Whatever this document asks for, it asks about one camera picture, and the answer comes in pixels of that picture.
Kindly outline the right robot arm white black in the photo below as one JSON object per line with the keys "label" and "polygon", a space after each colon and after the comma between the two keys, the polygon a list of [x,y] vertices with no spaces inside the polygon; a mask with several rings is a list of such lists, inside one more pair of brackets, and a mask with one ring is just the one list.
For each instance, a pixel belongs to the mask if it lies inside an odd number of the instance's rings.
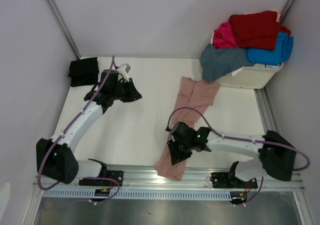
{"label": "right robot arm white black", "polygon": [[167,146],[172,165],[187,160],[194,151],[227,152],[250,157],[248,161],[232,163],[227,180],[233,187],[266,175],[284,182],[292,178],[297,153],[276,131],[268,130],[265,135],[233,136],[214,132],[209,127],[195,130],[184,122],[177,122],[168,131],[171,138]]}

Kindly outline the pink t shirt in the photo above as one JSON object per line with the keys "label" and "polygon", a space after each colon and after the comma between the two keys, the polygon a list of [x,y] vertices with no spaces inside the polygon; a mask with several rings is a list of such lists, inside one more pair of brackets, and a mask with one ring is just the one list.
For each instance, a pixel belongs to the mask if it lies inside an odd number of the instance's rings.
{"label": "pink t shirt", "polygon": [[[197,112],[187,108],[196,109],[201,114],[204,114],[207,108],[213,105],[219,89],[220,85],[216,82],[195,81],[188,77],[182,77],[174,108],[184,107],[185,109],[174,113],[171,118],[171,124],[183,122],[189,127],[194,128],[201,116]],[[154,169],[157,171],[158,176],[180,181],[186,169],[186,161],[184,160],[172,165],[170,150],[166,145]]]}

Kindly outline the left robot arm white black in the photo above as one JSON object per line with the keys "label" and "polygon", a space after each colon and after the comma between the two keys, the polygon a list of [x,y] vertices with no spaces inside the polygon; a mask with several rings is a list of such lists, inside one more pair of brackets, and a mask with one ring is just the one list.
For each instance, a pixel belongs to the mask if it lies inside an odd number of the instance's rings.
{"label": "left robot arm white black", "polygon": [[75,179],[90,178],[101,186],[108,180],[103,163],[92,158],[77,160],[74,152],[89,128],[102,117],[114,101],[135,102],[142,95],[134,86],[128,73],[130,66],[105,69],[100,82],[85,95],[83,103],[66,126],[49,139],[41,138],[36,144],[38,176],[46,176],[58,183],[70,184]]}

